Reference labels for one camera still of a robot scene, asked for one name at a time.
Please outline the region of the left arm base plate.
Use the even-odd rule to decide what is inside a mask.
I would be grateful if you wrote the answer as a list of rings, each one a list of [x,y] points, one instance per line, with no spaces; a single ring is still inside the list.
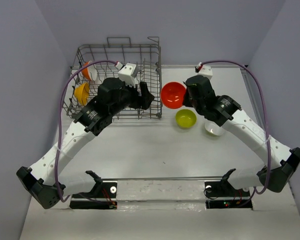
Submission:
[[[117,190],[117,181],[104,181],[98,192],[73,195],[69,207],[73,210],[116,210]]]

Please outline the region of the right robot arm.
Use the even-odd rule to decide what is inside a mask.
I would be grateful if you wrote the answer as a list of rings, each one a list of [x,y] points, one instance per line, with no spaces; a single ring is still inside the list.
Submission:
[[[195,75],[184,84],[186,107],[236,136],[262,160],[261,165],[252,168],[230,169],[222,177],[221,192],[232,196],[244,188],[265,187],[280,193],[300,164],[300,148],[290,148],[266,135],[233,98],[216,95],[207,77]]]

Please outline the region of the yellow bowl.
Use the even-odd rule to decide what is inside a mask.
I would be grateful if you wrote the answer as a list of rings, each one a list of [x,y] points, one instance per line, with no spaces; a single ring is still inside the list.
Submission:
[[[88,103],[89,94],[90,86],[88,83],[83,83],[74,90],[74,96],[82,106],[85,106]]]

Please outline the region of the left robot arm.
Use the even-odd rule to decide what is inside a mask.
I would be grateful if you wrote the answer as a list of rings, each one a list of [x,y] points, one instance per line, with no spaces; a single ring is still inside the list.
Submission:
[[[86,170],[72,177],[60,177],[60,173],[120,111],[126,107],[147,110],[154,98],[144,81],[133,87],[119,78],[106,78],[99,85],[97,95],[74,117],[65,134],[58,136],[57,143],[40,160],[18,169],[16,175],[23,187],[44,209],[64,202],[71,195],[98,196],[103,180],[95,172]]]

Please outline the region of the red orange bowl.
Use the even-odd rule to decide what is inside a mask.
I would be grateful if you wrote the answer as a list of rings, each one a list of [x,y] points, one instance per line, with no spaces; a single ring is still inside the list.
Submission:
[[[179,82],[168,82],[160,93],[160,99],[163,105],[169,109],[179,109],[183,106],[186,88]]]

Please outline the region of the lime green bowl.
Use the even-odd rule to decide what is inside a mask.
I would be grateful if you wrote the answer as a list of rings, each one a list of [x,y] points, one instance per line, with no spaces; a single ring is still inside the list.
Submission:
[[[196,114],[189,109],[181,109],[175,114],[176,124],[183,129],[192,128],[197,122]]]

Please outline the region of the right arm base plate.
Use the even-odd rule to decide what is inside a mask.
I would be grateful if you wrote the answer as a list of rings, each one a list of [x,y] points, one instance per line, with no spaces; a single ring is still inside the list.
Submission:
[[[205,207],[211,209],[253,209],[250,191],[222,185],[220,181],[205,181],[203,194]]]

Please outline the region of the white bowl orange outside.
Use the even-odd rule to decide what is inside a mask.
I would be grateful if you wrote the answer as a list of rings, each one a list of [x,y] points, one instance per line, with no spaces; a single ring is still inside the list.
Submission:
[[[79,75],[87,81],[95,82],[98,78],[98,71],[94,65],[90,65],[87,68],[83,69]]]

